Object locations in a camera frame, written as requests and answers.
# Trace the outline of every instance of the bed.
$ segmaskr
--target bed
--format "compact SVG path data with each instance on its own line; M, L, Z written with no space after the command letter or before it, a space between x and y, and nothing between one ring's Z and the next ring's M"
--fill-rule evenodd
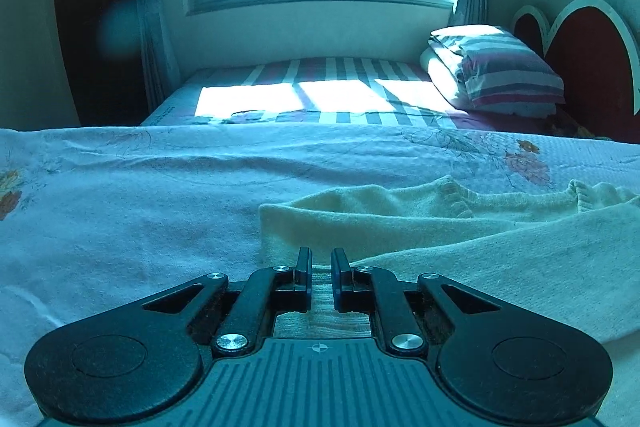
M563 78L567 104L556 115L457 110L419 64L319 57L198 71L142 125L355 123L640 141L640 117L632 113L640 104L633 95L636 90L640 98L637 46L610 6L577 0L551 29L539 9L527 6L514 17L512 31ZM605 76L615 84L602 82Z

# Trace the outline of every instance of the heart-shaped headboard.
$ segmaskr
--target heart-shaped headboard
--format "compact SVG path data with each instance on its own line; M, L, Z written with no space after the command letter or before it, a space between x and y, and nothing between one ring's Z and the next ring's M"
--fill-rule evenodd
M603 0L575 0L551 27L535 6L521 8L513 34L564 81L567 111L598 136L640 143L640 54L631 29Z

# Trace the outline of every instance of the mattress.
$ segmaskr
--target mattress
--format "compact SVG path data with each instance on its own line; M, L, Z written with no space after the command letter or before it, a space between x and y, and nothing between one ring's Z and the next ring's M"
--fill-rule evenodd
M47 331L204 273L246 279L260 267L262 203L446 174L484 193L543 194L572 179L640 193L639 172L638 145L437 127L0 130L0 425L41 419L22 365ZM608 427L638 425L640 382L625 365L638 344L606 344L617 375Z
M143 126L356 123L549 134L549 121L453 108L419 64L304 58L194 74ZM555 123L567 136L577 125Z

